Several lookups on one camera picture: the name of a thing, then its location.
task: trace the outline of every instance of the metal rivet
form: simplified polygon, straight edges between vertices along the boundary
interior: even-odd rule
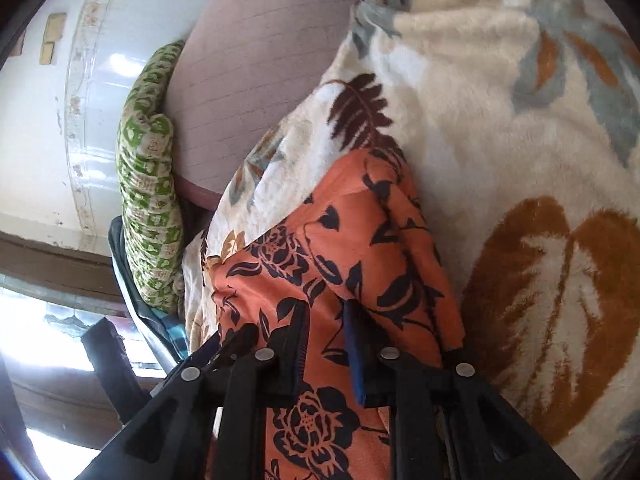
[[[393,361],[400,357],[400,351],[395,346],[385,346],[380,351],[380,357],[389,361]]]
[[[200,370],[193,366],[185,368],[180,374],[180,377],[182,377],[185,381],[195,381],[199,376]]]
[[[273,359],[274,355],[276,355],[276,352],[271,350],[271,348],[260,348],[255,352],[255,358],[258,359],[258,361],[269,361]]]
[[[476,373],[476,369],[472,367],[469,363],[460,363],[456,366],[456,373],[460,377],[473,377],[473,374]]]

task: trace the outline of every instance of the pink pillow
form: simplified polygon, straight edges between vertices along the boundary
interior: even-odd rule
[[[358,0],[211,0],[169,84],[178,194],[208,208],[334,59]]]

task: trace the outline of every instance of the orange floral fabric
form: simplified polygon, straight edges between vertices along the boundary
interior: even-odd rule
[[[208,272],[222,340],[254,323],[265,346],[294,309],[308,315],[298,402],[267,414],[265,479],[389,478],[386,410],[354,398],[343,301],[432,366],[464,337],[402,152],[350,152],[288,218]]]

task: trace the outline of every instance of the blanket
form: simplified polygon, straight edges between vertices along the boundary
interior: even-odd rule
[[[389,410],[363,408],[351,380],[355,319],[431,367],[461,348],[460,311],[415,193],[397,146],[353,150],[287,218],[209,269],[221,341],[248,324],[258,348],[286,326],[300,338],[297,399],[264,419],[265,479],[392,477]]]
[[[640,434],[639,98],[640,53],[602,0],[361,1],[188,247],[191,348],[218,326],[202,267],[394,140],[476,364],[581,478],[610,478]]]

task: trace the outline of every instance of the pillow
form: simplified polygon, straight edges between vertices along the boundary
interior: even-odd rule
[[[358,0],[210,0],[169,83],[178,195],[215,210],[265,131],[331,65]]]
[[[127,260],[140,296],[164,312],[184,301],[182,218],[171,173],[174,128],[156,112],[183,47],[176,41],[153,54],[127,97],[116,146]]]

